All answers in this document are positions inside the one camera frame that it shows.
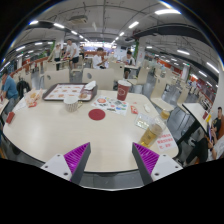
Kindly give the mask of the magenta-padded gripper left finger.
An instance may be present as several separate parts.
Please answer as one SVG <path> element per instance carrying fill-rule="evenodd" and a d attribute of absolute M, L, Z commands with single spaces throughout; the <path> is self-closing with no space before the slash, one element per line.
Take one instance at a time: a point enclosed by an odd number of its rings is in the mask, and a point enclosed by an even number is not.
<path fill-rule="evenodd" d="M 64 155 L 56 154 L 42 166 L 42 169 L 72 183 L 79 184 L 90 153 L 90 143 L 85 143 Z"/>

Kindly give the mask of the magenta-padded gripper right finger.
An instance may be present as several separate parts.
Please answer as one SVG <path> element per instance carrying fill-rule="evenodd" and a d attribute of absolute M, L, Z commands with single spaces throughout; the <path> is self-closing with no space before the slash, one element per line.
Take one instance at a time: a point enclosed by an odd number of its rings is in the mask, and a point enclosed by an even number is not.
<path fill-rule="evenodd" d="M 182 167 L 167 154 L 159 155 L 137 143 L 132 145 L 132 154 L 137 163 L 144 185 L 182 169 Z"/>

